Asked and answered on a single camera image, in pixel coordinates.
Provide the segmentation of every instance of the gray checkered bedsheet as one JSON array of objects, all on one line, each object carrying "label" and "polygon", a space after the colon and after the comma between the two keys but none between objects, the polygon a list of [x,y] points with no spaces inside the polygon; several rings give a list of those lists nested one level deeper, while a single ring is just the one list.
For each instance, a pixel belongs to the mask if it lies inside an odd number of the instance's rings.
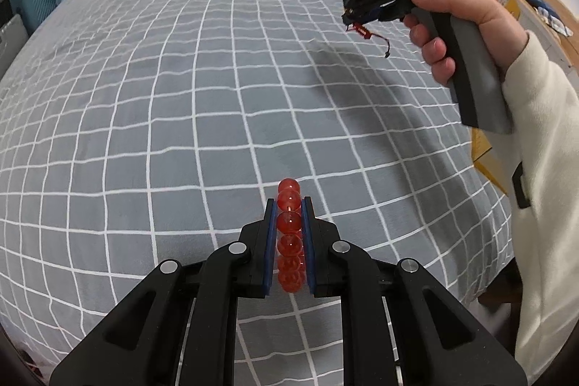
[{"label": "gray checkered bedsheet", "polygon": [[[297,178],[382,260],[469,301],[512,256],[506,197],[399,22],[341,0],[65,0],[0,82],[0,322],[50,372],[166,258],[192,263]],[[339,300],[238,311],[236,384],[342,382]]]}]

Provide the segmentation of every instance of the cream sweater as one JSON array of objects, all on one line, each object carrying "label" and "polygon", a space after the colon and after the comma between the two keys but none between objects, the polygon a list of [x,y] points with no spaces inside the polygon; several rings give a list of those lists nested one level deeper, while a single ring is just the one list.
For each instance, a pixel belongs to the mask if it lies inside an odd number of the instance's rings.
[{"label": "cream sweater", "polygon": [[522,162],[531,202],[520,209],[510,181],[512,241],[523,281],[515,357],[530,384],[579,319],[579,100],[532,33],[503,92],[515,133],[488,138],[509,180]]}]

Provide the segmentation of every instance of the person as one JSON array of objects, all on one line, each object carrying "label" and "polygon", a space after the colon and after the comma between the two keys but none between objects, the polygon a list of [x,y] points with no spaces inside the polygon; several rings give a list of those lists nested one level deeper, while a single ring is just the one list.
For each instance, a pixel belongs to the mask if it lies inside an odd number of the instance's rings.
[{"label": "person", "polygon": [[[485,134],[509,180],[522,164],[522,187],[531,203],[520,208],[510,182],[512,243],[523,282],[515,358],[532,384],[579,319],[579,99],[534,33],[496,0],[412,1],[478,24],[500,70],[514,133]],[[414,15],[403,22],[434,79],[446,85],[456,64],[444,41],[431,38]]]}]

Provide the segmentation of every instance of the finger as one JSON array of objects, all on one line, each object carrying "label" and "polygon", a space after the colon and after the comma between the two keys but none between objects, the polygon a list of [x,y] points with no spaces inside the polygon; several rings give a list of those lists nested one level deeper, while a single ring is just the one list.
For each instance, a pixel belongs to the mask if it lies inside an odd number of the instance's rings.
[{"label": "finger", "polygon": [[501,13],[500,4],[496,0],[412,0],[412,2],[426,11],[448,12],[478,25]]},{"label": "finger", "polygon": [[434,64],[447,55],[447,45],[440,38],[429,41],[422,47],[422,57],[428,64]]},{"label": "finger", "polygon": [[436,82],[442,85],[447,85],[448,80],[452,77],[456,70],[456,63],[452,58],[444,58],[431,66],[432,77]]},{"label": "finger", "polygon": [[414,15],[414,14],[405,15],[403,22],[404,22],[404,25],[406,25],[406,27],[408,27],[409,29],[411,29],[412,27],[415,27],[419,23],[418,17],[416,17],[416,15]]},{"label": "finger", "polygon": [[412,40],[412,43],[417,47],[422,48],[430,39],[430,32],[424,25],[418,24],[410,29],[410,40]]}]

